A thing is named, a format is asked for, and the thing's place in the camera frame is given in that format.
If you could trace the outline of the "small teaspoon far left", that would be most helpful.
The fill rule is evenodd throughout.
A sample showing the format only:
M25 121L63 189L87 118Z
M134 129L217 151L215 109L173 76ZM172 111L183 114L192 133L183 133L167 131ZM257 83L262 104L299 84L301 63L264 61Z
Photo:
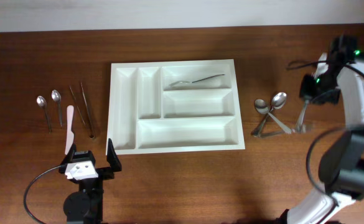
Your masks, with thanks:
M47 126L48 126L48 129L49 129L49 133L52 132L52 126L51 126L51 123L50 123L50 117L49 117L49 114L48 114L48 111L47 111L47 102L45 100L45 98L43 96L38 96L37 99L37 104L40 108L43 109L44 111L44 115L45 115L45 119L46 119L46 122L47 122Z

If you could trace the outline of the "fork black handle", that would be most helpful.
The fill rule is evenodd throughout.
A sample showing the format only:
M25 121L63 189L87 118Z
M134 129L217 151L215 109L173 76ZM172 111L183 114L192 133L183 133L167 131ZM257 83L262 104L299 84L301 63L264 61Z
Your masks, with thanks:
M177 82L171 83L169 85L169 87L173 87L173 86L176 86L176 85L179 85L179 84L193 84L193 83L202 82L202 81L205 81L205 80L209 80L209 79L216 78L216 77L222 77L222 76L225 76L225 74L212 75L210 77L205 77L205 78L202 78L202 79L199 79L199 80L196 80L196 81L185 81L185 80L181 80L181 81L177 81Z

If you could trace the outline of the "white cutlery tray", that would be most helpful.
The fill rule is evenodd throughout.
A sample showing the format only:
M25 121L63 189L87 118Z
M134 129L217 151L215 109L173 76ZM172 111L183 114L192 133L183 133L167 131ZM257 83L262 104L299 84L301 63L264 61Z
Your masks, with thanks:
M244 149L234 60L112 64L107 137L118 155Z

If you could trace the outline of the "small teaspoon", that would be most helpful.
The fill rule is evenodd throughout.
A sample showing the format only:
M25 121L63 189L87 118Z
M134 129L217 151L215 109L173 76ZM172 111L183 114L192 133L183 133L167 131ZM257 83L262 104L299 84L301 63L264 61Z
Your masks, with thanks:
M45 100L45 98L43 96L38 96L37 99L37 104L40 108L43 109L44 111L44 115L45 115L45 119L46 119L46 122L47 122L47 126L48 126L48 129L49 129L49 133L52 132L52 126L51 126L51 123L50 123L50 117L49 117L49 114L48 114L48 111L47 111L47 102Z
M62 108L61 108L61 95L57 90L52 90L51 97L54 100L54 102L56 102L56 104L57 104L58 119L59 119L60 126L62 127L63 119L62 119Z

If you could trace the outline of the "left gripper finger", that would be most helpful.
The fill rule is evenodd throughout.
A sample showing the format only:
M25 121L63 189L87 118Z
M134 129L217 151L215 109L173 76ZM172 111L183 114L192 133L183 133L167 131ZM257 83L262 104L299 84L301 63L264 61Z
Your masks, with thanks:
M67 152L67 154L65 155L63 161L60 163L61 166L63 165L67 165L68 163L71 163L73 160L73 156L75 154L75 152L77 151L77 146L75 143L73 143L69 149L69 151Z
M108 138L107 142L107 150L106 150L106 160L109 163L111 170L113 172L120 172L122 171L122 165L119 161L119 158L115 152L113 142L111 138Z

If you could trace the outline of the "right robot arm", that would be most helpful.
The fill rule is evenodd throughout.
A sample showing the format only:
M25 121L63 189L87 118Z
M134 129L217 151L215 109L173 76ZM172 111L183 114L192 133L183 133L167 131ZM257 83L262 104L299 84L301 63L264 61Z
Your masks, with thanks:
M299 205L285 210L276 223L330 223L341 209L364 199L364 52L358 48L356 37L341 35L317 61L292 61L287 69L308 66L317 69L304 76L300 98L314 105L342 100L345 126L327 130L311 143L306 172L314 188ZM310 171L312 151L322 138L336 132L341 136L322 155L317 183Z

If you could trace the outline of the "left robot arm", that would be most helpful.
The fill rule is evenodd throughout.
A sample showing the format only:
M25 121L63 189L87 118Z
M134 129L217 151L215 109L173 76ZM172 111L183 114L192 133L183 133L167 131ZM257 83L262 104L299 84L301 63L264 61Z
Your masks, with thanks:
M122 165L108 139L106 160L108 167L95 167L91 151L77 151L72 144L60 163L59 172L78 185L78 191L70 194L63 203L67 223L101 223L103 221L103 182L114 179L114 173L122 171Z

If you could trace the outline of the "metal tweezers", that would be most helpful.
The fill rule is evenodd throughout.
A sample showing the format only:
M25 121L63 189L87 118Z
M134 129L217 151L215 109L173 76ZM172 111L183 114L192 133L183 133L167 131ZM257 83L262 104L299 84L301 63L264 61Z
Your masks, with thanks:
M80 90L81 90L81 94L82 94L83 105L85 107L85 115L83 115L83 113L82 113L82 111L81 111L81 109L79 107L80 104L79 104L79 101L77 100L77 97L76 97L76 95L75 95L75 93L74 93L74 91L72 89L72 86L69 85L68 87L69 87L69 90L70 90L74 105L76 106L78 114L80 116L80 120L81 120L82 124L84 125L84 127L89 130L89 135L88 135L89 138L90 139L95 139L96 138L96 133L95 133L93 120L92 120L92 116L91 116L91 109L90 109L89 104L88 104L88 98L87 98L87 95L85 93L82 81L80 81L79 84L80 84Z

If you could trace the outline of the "large spoon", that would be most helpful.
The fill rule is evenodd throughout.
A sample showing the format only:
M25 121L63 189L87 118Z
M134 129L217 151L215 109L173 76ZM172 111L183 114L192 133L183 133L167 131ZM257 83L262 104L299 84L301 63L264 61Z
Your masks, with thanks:
M276 109L276 110L277 110L277 109L282 108L282 107L285 105L286 100L287 100L287 95L286 95L286 93L285 93L285 92L279 92L279 93L275 94L275 95L273 96L272 100L271 100L271 103L270 103L270 104L268 104L268 105L269 105L269 107L270 107L270 112L271 112L273 109ZM256 136L256 137L257 137L257 134L254 134L254 132L253 132L253 131L251 132L251 135L252 135L252 136Z
M280 120L277 119L277 117L275 117L275 115L273 115L270 112L270 107L267 104L267 102L265 102L262 99L256 99L254 101L254 107L256 109L256 111L260 114L264 114L264 118L262 120L262 122L260 122L260 124L258 125L258 127L253 131L254 134L259 134L262 132L262 129L265 125L265 122L267 120L268 117L272 118L277 124L278 126L287 134L291 134L292 133L292 129L287 127L283 122L281 122Z

